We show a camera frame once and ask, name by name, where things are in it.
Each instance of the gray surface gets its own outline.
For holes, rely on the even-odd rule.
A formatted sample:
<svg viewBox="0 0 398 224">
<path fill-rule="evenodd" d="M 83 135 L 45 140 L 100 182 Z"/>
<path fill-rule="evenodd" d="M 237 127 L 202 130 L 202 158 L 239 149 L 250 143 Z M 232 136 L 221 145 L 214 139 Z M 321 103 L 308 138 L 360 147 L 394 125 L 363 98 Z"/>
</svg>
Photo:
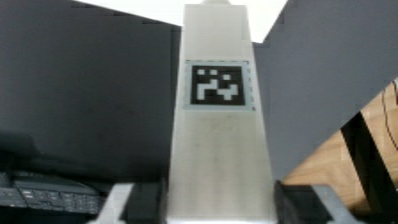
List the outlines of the gray surface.
<svg viewBox="0 0 398 224">
<path fill-rule="evenodd" d="M 395 12 L 395 0 L 294 0 L 255 45 L 275 178 L 398 74 Z M 109 15 L 0 0 L 0 147 L 35 148 L 56 160 L 31 165 L 60 172 L 136 180 L 166 170 L 179 29 Z"/>
<path fill-rule="evenodd" d="M 60 172 L 136 179 L 168 162 L 170 26 L 109 13 L 0 1 L 0 130 Z"/>
<path fill-rule="evenodd" d="M 398 1 L 291 3 L 255 48 L 275 178 L 398 76 Z"/>
</svg>

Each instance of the white column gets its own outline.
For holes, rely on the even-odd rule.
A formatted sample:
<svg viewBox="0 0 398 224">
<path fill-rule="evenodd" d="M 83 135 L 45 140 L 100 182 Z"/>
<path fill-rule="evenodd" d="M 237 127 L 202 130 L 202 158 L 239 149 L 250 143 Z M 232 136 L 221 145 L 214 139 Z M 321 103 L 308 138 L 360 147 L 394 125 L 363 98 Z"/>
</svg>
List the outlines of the white column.
<svg viewBox="0 0 398 224">
<path fill-rule="evenodd" d="M 195 95 L 198 86 L 203 97 Z M 168 224 L 275 223 L 273 178 L 259 102 L 244 6 L 186 5 Z"/>
</svg>

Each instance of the brown wooden surface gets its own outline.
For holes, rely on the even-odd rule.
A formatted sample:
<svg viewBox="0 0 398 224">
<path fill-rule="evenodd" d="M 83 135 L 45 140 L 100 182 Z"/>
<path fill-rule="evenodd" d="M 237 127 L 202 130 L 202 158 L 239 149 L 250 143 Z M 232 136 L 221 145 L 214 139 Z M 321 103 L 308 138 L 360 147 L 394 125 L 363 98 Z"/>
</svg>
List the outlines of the brown wooden surface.
<svg viewBox="0 0 398 224">
<path fill-rule="evenodd" d="M 387 134 L 385 114 L 388 120 L 390 136 L 398 144 L 398 105 L 392 84 L 376 95 L 362 109 L 371 137 L 374 139 L 388 175 L 398 186 L 398 149 Z M 330 185 L 347 209 L 355 213 L 369 211 L 358 177 L 344 146 L 342 135 L 337 131 L 323 142 L 314 153 L 283 178 L 283 184 L 326 184 Z"/>
</svg>

